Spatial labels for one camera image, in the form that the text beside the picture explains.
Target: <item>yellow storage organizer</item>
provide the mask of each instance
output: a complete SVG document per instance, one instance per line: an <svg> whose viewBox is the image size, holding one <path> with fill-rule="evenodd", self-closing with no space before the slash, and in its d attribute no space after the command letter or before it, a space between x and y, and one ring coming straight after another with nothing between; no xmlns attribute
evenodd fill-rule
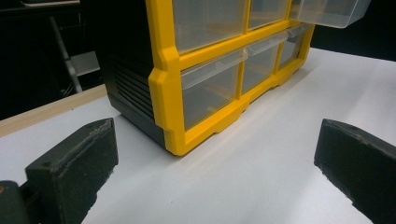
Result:
<svg viewBox="0 0 396 224"><path fill-rule="evenodd" d="M320 9L340 1L314 2L322 2L315 15L324 21ZM301 8L313 8L304 0L81 4L111 104L175 155L220 133L287 81L304 64L314 32L314 25L290 20L292 9L298 18Z"/></svg>

